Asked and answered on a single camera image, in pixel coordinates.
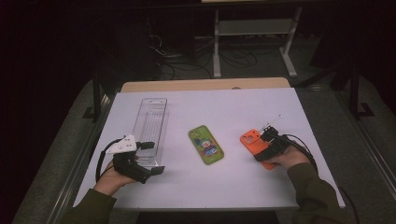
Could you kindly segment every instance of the orange phone case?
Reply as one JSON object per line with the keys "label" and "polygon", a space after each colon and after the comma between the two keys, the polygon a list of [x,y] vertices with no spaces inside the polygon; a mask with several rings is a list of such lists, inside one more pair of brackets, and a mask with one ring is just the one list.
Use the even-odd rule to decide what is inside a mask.
{"label": "orange phone case", "polygon": [[[242,134],[239,139],[241,140],[242,144],[251,152],[251,154],[253,154],[253,156],[268,148],[269,145],[268,142],[262,141],[259,131],[254,129]],[[277,164],[268,163],[265,161],[262,161],[261,164],[267,170],[272,170],[277,166]]]}

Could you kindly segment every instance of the cable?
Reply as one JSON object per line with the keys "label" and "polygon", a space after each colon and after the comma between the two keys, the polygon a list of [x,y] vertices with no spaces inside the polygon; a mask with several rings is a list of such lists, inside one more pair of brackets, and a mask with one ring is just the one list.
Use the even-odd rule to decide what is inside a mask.
{"label": "cable", "polygon": [[354,216],[355,216],[356,223],[357,223],[357,224],[360,224],[361,221],[360,221],[360,219],[359,219],[358,209],[356,208],[356,206],[355,206],[355,204],[353,203],[352,199],[351,199],[351,198],[349,197],[349,195],[347,194],[347,191],[346,191],[343,187],[341,187],[341,186],[337,186],[337,188],[339,188],[339,189],[344,193],[344,195],[346,196],[347,200],[349,201],[350,205],[352,206],[352,210],[353,210],[353,214],[354,214]]}
{"label": "cable", "polygon": [[103,160],[105,159],[106,151],[107,151],[111,146],[113,146],[113,144],[118,143],[120,140],[122,140],[122,139],[116,139],[116,140],[110,142],[110,143],[105,147],[105,149],[103,149],[103,151],[101,151],[100,157],[99,157],[99,160],[98,160],[98,164],[97,164],[97,166],[96,166],[96,175],[95,175],[96,182],[98,182],[99,179],[100,179],[100,177],[102,176],[102,174],[100,173],[100,171],[101,171],[101,169],[102,169],[102,164],[103,164]]}
{"label": "cable", "polygon": [[301,141],[300,138],[297,138],[297,139],[299,139],[303,143],[303,145],[305,145],[305,147],[302,147],[299,144],[297,144],[296,142],[293,142],[293,141],[289,140],[287,137],[283,137],[283,136],[279,136],[279,135],[273,135],[273,134],[271,134],[270,136],[274,137],[276,139],[285,141],[285,142],[291,144],[292,146],[296,147],[299,151],[301,151],[309,159],[311,164],[314,166],[315,170],[318,171],[317,162],[315,161],[314,156],[311,154],[311,151],[308,149],[306,144],[303,141]]}

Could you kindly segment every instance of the transparent box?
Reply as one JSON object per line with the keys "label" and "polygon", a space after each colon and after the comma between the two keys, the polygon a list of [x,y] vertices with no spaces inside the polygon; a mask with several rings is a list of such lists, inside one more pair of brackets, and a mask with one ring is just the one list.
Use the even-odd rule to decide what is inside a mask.
{"label": "transparent box", "polygon": [[167,100],[165,98],[143,99],[134,125],[134,138],[136,142],[153,142],[154,147],[139,148],[136,156],[137,163],[142,166],[160,166],[163,156],[163,142],[166,133]]}

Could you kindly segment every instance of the white table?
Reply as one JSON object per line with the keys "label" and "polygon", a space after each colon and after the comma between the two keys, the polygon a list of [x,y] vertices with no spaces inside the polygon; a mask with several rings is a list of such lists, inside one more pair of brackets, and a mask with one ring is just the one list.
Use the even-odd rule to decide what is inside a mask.
{"label": "white table", "polygon": [[[297,94],[292,88],[148,91],[119,93],[110,110],[89,169],[81,183],[75,205],[95,183],[100,151],[131,133],[144,98],[167,98],[169,113],[164,141],[162,175],[143,185],[125,186],[114,197],[115,208],[139,211],[173,210],[275,210],[297,207],[295,191],[282,167],[265,170],[239,141],[250,129],[260,129],[279,114],[274,124],[280,134],[294,134],[304,140],[314,155],[319,175],[337,192]],[[205,165],[188,137],[188,131],[206,125],[225,153],[221,161]],[[112,156],[106,156],[104,167]]]}

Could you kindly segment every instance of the sleeve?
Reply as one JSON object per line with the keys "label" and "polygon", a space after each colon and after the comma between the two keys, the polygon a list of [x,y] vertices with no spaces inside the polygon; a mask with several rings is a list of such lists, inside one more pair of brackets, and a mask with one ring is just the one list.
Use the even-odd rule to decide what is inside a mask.
{"label": "sleeve", "polygon": [[64,214],[61,224],[108,223],[115,202],[115,198],[89,189],[82,201]]}
{"label": "sleeve", "polygon": [[334,188],[319,178],[312,164],[297,164],[289,168],[288,175],[300,206],[293,214],[293,223],[349,223]]}

